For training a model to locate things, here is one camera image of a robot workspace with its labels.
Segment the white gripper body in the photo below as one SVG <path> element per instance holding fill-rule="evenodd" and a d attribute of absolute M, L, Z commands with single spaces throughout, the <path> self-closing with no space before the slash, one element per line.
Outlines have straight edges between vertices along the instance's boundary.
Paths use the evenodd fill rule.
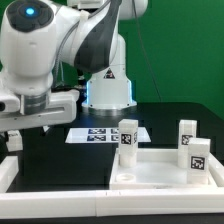
<path fill-rule="evenodd" d="M 76 118 L 77 90 L 52 93 L 45 109 L 31 115 L 0 112 L 0 132 L 71 123 Z"/>

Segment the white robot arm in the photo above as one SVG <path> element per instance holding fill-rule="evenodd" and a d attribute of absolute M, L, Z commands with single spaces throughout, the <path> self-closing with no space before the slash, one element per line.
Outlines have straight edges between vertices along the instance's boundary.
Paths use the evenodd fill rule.
<path fill-rule="evenodd" d="M 125 74 L 118 22 L 143 15 L 148 0 L 14 0 L 0 28 L 0 132 L 70 123 L 79 92 L 54 92 L 59 64 L 90 73 L 88 110 L 136 106 Z"/>

